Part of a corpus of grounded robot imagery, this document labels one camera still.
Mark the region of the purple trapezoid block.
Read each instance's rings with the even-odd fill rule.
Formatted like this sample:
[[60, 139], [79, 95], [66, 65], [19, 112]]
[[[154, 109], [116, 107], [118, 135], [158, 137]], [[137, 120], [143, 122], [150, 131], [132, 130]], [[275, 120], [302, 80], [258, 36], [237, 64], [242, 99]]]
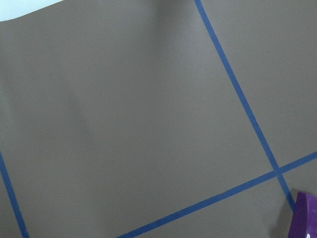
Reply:
[[317, 237], [317, 197], [298, 192], [288, 238]]

